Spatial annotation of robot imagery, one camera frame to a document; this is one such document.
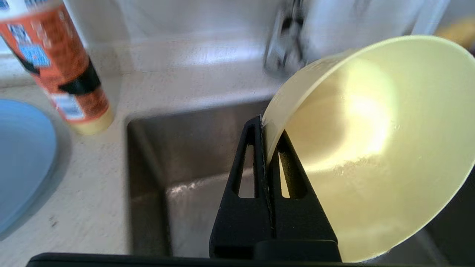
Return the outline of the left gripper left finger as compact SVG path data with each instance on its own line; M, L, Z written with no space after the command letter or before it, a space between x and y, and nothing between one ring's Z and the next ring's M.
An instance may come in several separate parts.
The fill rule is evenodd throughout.
M266 174L262 117L248 120L242 130L231 171L209 238L211 258L251 260L257 243L273 236L273 212ZM252 146L254 198L241 198L247 147Z

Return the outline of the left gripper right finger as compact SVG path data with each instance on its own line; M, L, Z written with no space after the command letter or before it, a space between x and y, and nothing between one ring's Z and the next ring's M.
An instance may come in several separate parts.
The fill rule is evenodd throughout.
M341 262L336 234L287 132L271 157L268 182L273 224L268 259Z

